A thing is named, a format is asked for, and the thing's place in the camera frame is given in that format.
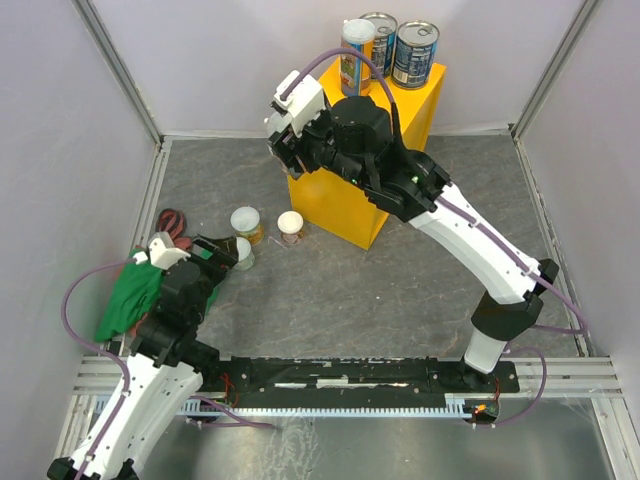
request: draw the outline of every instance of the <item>jar lid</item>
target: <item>jar lid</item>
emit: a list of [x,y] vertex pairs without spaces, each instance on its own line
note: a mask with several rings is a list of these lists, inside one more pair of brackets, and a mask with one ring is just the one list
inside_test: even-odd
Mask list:
[[278,228],[280,231],[287,235],[293,235],[302,230],[302,224],[304,220],[302,220],[302,215],[298,212],[289,211],[284,212],[280,217],[278,217]]
[[251,243],[244,237],[236,237],[236,248],[238,249],[238,262],[251,254]]
[[231,226],[236,232],[250,232],[260,224],[260,213],[253,207],[240,207],[231,214]]

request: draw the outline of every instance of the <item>gray floor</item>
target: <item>gray floor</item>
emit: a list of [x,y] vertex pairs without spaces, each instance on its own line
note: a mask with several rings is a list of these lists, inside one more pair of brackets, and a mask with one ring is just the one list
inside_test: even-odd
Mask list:
[[[430,153],[476,209],[515,245],[546,256],[508,136],[432,137]],[[222,355],[447,356],[464,353],[482,285],[429,237],[390,218],[368,252],[308,225],[284,247],[276,219],[290,209],[285,175],[265,140],[174,141],[158,202],[183,210],[189,233],[233,233],[229,216],[257,208],[266,230],[256,264],[233,272],[199,331]],[[550,294],[539,323],[568,326]],[[570,337],[525,332],[516,345],[577,354]]]
[[[502,401],[505,417],[525,401]],[[175,420],[141,480],[613,480],[589,399],[543,401],[517,424],[264,419],[276,430],[198,431]]]

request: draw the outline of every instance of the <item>tin can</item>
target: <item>tin can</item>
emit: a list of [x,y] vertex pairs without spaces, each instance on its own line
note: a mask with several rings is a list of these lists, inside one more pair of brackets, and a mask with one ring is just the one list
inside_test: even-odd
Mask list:
[[[362,18],[345,22],[342,47],[353,48],[371,58],[375,30],[373,23]],[[340,55],[340,86],[347,97],[367,95],[371,89],[371,71],[367,64],[354,55]]]
[[393,66],[393,50],[396,46],[398,22],[391,15],[382,12],[365,13],[360,18],[369,20],[376,27],[371,61],[386,78],[391,75],[391,67]]
[[393,82],[403,88],[420,88],[429,80],[440,31],[435,25],[416,20],[398,28]]

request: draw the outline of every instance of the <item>small jar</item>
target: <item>small jar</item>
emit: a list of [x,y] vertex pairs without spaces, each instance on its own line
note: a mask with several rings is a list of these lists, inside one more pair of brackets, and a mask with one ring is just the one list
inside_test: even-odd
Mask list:
[[251,251],[251,243],[244,237],[237,237],[236,248],[238,249],[238,263],[233,268],[240,271],[249,270],[256,259]]
[[233,212],[231,226],[239,237],[246,238],[251,245],[259,244],[264,238],[260,213],[253,207],[240,207]]
[[284,212],[278,217],[278,228],[280,229],[282,240],[288,245],[296,245],[302,241],[304,236],[302,225],[304,220],[298,212]]

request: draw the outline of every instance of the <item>canned food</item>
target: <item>canned food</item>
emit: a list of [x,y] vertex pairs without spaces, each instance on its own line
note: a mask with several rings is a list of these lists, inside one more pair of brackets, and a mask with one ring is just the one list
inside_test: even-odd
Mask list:
[[[353,48],[371,58],[375,27],[369,20],[357,18],[342,26],[342,47]],[[366,95],[371,89],[371,71],[366,63],[349,54],[340,55],[340,84],[348,97]]]
[[388,77],[391,75],[393,65],[393,49],[396,45],[398,22],[391,15],[382,12],[365,13],[360,18],[369,20],[376,28],[371,61],[385,77]]
[[400,25],[392,75],[396,85],[420,88],[427,83],[439,36],[438,27],[422,20]]
[[260,224],[260,212],[253,207],[240,207],[231,214],[231,226],[238,237],[246,238],[251,245],[259,244],[264,237]]

